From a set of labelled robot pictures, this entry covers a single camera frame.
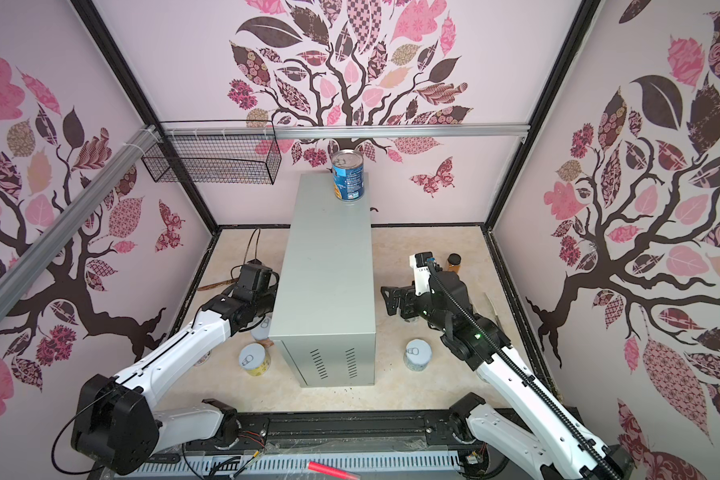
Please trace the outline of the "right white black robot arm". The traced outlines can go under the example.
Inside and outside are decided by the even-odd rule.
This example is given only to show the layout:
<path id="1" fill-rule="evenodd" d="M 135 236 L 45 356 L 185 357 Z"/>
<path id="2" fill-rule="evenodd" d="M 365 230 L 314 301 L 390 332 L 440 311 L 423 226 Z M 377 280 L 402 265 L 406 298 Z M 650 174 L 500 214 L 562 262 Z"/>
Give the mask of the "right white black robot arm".
<path id="1" fill-rule="evenodd" d="M 451 408 L 459 440 L 479 441 L 533 479 L 626 479 L 634 463 L 576 419 L 533 374 L 509 338 L 476 312 L 459 276 L 433 265 L 417 268 L 412 285 L 383 286 L 387 313 L 419 317 L 440 331 L 441 343 L 511 406 L 505 418 L 474 395 Z"/>

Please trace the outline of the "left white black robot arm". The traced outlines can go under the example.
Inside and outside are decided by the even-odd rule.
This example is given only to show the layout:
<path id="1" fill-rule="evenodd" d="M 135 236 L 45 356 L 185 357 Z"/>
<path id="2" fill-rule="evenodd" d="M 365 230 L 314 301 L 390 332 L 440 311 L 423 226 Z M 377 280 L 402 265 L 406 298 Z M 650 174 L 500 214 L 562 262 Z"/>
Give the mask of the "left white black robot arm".
<path id="1" fill-rule="evenodd" d="M 72 448 L 119 475 L 153 454 L 197 440 L 232 445 L 237 411 L 209 398 L 195 407 L 158 410 L 161 399 L 215 347 L 272 312 L 276 287 L 262 293 L 234 288 L 203 304 L 194 320 L 155 351 L 112 377 L 97 374 L 81 388 Z"/>

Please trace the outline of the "blue label tin can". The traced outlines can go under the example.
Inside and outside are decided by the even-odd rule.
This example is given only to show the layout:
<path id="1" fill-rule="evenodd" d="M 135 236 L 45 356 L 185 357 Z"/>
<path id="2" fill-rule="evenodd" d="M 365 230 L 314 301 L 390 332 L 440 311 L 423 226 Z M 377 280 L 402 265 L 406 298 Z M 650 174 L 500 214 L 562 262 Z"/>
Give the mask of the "blue label tin can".
<path id="1" fill-rule="evenodd" d="M 355 150 L 339 150 L 331 155 L 334 193 L 341 201 L 364 196 L 364 158 Z"/>

